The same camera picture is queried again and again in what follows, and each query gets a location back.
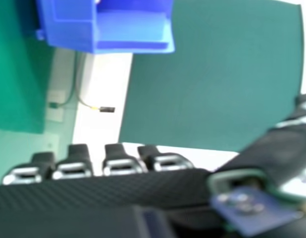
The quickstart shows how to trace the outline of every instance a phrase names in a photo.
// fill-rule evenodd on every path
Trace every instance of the blue container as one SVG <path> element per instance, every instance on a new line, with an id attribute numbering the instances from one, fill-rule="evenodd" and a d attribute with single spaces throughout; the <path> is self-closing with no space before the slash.
<path id="1" fill-rule="evenodd" d="M 40 40 L 90 53 L 174 51 L 173 0 L 37 0 Z"/>

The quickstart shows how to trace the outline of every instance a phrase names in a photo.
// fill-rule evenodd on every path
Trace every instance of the bright green surface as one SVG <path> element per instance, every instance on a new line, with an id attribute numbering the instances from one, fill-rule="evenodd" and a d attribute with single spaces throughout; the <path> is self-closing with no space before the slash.
<path id="1" fill-rule="evenodd" d="M 77 100 L 63 122 L 46 121 L 47 91 L 70 89 L 74 53 L 54 50 L 33 37 L 35 0 L 0 1 L 0 178 L 36 152 L 59 159 L 71 143 Z"/>
<path id="2" fill-rule="evenodd" d="M 176 53 L 136 55 L 120 141 L 239 151 L 294 106 L 300 7 L 175 0 Z"/>

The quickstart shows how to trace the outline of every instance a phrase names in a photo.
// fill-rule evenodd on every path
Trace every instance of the blue plastic bin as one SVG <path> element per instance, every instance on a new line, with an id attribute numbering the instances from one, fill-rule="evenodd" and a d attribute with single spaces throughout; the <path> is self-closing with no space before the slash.
<path id="1" fill-rule="evenodd" d="M 37 0 L 40 40 L 90 53 L 174 51 L 173 0 Z"/>

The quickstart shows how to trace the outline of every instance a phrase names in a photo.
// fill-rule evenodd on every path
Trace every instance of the green mat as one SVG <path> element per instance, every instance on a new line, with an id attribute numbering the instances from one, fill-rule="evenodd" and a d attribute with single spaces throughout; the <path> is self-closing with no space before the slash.
<path id="1" fill-rule="evenodd" d="M 44 130 L 53 49 L 34 38 L 34 3 L 0 1 L 0 129 Z"/>
<path id="2" fill-rule="evenodd" d="M 135 55 L 120 141 L 239 151 L 299 93 L 301 9 L 273 0 L 175 0 L 176 53 Z"/>

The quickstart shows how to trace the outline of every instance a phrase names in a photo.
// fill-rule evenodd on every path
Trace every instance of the green panel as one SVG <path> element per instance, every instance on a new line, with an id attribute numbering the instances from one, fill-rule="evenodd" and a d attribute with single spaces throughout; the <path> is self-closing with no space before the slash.
<path id="1" fill-rule="evenodd" d="M 53 48 L 34 38 L 33 3 L 0 1 L 0 129 L 44 130 Z"/>
<path id="2" fill-rule="evenodd" d="M 136 55 L 120 141 L 239 151 L 294 106 L 301 9 L 273 0 L 175 0 L 176 52 Z"/>

